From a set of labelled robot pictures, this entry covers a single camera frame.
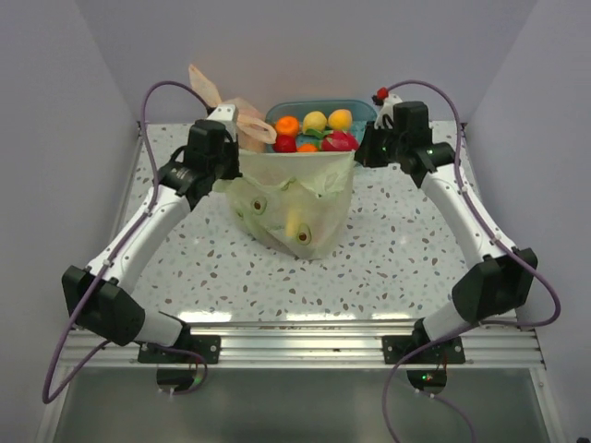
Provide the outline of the green avocado print plastic bag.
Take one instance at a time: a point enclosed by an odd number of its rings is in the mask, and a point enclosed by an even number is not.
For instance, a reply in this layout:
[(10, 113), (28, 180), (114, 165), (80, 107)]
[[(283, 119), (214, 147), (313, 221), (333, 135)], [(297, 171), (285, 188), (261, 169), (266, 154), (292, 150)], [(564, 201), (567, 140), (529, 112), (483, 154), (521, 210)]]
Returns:
[[(239, 152), (241, 177), (219, 180), (235, 223), (263, 245), (301, 259), (327, 257), (338, 245), (353, 194), (354, 153)], [(303, 220), (297, 237), (285, 235), (290, 208)]]

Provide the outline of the yellow banana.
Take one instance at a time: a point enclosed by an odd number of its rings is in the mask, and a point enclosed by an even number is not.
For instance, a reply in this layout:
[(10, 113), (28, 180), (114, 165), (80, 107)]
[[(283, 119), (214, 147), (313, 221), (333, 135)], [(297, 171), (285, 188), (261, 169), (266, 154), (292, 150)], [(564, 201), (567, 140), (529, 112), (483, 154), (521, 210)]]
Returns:
[(302, 211), (299, 208), (290, 208), (285, 218), (285, 235), (287, 237), (297, 237), (300, 225), (303, 223)]

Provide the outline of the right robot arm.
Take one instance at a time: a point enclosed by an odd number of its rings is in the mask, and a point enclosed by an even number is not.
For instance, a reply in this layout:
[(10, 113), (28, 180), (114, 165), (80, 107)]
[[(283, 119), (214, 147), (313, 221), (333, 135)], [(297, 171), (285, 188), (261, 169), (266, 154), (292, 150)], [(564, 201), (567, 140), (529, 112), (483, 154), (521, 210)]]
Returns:
[(452, 287), (451, 301), (419, 319), (402, 343), (384, 344), (387, 363), (428, 363), (457, 335), (523, 305), (533, 280), (528, 269), (537, 266), (537, 256), (530, 248), (501, 248), (503, 232), (488, 214), (482, 216), (488, 227), (478, 222), (473, 211), (483, 206), (456, 161), (456, 150), (434, 141), (426, 104), (398, 97), (377, 104), (380, 111), (366, 125), (356, 161), (369, 168), (398, 164), (439, 210), (468, 268)]

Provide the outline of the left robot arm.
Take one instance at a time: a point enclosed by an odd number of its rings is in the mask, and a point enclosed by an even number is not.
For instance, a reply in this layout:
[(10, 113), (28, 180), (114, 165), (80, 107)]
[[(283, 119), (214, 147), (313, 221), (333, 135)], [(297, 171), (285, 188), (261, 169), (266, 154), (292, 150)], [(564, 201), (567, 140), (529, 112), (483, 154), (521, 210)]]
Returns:
[(188, 325), (149, 311), (132, 294), (142, 271), (168, 234), (220, 179), (240, 177), (235, 122), (196, 121), (187, 144), (156, 174), (138, 211), (102, 253), (62, 277), (66, 306), (78, 326), (119, 346), (158, 346), (171, 362), (186, 360), (196, 346)]

